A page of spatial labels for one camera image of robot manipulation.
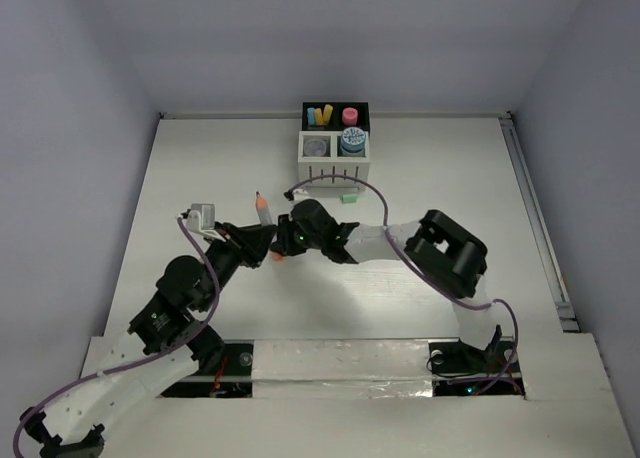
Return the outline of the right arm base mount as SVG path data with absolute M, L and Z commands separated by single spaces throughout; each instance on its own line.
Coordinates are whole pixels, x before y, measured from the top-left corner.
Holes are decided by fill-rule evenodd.
M 503 338 L 496 326 L 484 350 L 463 343 L 436 341 L 429 344 L 426 369 L 431 373 L 435 397 L 526 395 L 514 342 Z

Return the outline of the orange highlighter marker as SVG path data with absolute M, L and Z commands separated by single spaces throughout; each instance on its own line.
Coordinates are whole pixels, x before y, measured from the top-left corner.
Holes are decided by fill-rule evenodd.
M 269 210 L 266 199 L 259 193 L 255 193 L 255 209 L 262 226 L 269 226 L 273 224 L 271 212 Z

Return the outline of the white slotted organizer box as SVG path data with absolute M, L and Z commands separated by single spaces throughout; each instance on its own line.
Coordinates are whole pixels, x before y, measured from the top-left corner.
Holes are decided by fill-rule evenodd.
M 371 167 L 370 137 L 364 157 L 338 155 L 338 139 L 342 131 L 300 131 L 298 135 L 298 180 L 308 187 L 363 189 L 362 181 L 369 178 Z M 330 152 L 326 157 L 304 157 L 303 143 L 306 137 L 326 137 Z

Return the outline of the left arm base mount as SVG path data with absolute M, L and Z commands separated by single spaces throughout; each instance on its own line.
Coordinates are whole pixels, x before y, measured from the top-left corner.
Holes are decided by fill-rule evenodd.
M 198 371 L 161 393 L 163 398 L 251 398 L 253 341 L 227 342 L 212 371 Z

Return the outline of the black slotted organizer box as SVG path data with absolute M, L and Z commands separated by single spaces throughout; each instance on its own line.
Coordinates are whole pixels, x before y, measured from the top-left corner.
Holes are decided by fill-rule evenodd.
M 306 109 L 309 107 L 320 108 L 323 111 L 324 106 L 329 103 L 333 109 L 331 122 L 326 126 L 308 126 Z M 354 102 L 354 101 L 307 101 L 302 104 L 302 118 L 301 118 L 301 130 L 302 131 L 342 131 L 347 126 L 344 126 L 341 121 L 342 109 L 345 107 L 354 107 L 359 112 L 358 123 L 355 127 L 359 127 L 367 132 L 371 130 L 371 120 L 369 113 L 369 104 L 367 102 Z

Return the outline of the pink-capped tube of crayons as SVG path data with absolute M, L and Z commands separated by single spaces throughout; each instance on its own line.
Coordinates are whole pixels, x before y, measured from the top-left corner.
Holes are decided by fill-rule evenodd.
M 342 109 L 341 121 L 344 126 L 356 126 L 358 123 L 359 112 L 354 107 L 345 107 Z

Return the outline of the yellow marker cap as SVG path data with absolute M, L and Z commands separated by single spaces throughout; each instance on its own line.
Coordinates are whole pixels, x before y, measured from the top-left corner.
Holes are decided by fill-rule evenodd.
M 326 126 L 326 125 L 329 125 L 329 124 L 330 124 L 330 122 L 331 122 L 331 117 L 332 117 L 332 114 L 333 114 L 333 109 L 334 109 L 334 107 L 333 107 L 331 104 L 329 104 L 329 103 L 327 103 L 327 104 L 324 106 L 324 108 L 323 108 L 323 113 L 322 113 L 322 119 L 323 119 L 323 125 L 324 125 L 324 126 Z

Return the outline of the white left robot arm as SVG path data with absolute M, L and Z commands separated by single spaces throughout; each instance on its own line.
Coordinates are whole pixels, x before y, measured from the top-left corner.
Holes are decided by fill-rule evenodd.
M 150 301 L 95 372 L 23 412 L 13 436 L 15 456 L 22 454 L 20 439 L 28 435 L 42 457 L 97 457 L 108 429 L 130 407 L 183 378 L 220 367 L 225 343 L 210 322 L 221 291 L 239 267 L 262 264 L 277 228 L 229 223 L 194 228 L 185 215 L 177 224 L 188 241 L 205 237 L 208 248 L 195 244 L 194 255 L 168 263 Z

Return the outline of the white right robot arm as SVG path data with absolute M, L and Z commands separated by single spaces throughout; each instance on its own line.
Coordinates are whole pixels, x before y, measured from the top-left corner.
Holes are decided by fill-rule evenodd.
M 445 213 L 430 210 L 399 225 L 339 223 L 317 200 L 306 199 L 278 217 L 271 251 L 288 257 L 310 249 L 337 264 L 402 261 L 453 303 L 462 362 L 482 370 L 496 359 L 502 332 L 489 310 L 487 247 Z

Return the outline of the clear jar of paperclips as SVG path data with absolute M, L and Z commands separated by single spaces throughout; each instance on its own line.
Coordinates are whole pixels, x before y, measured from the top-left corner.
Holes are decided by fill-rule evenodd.
M 304 157 L 326 157 L 330 152 L 329 139 L 326 137 L 306 137 L 303 143 Z

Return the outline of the green marker cap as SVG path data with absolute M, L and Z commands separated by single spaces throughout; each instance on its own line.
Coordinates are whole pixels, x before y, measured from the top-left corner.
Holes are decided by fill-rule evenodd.
M 358 199 L 357 193 L 345 193 L 340 196 L 341 202 L 343 204 L 352 204 L 356 203 Z

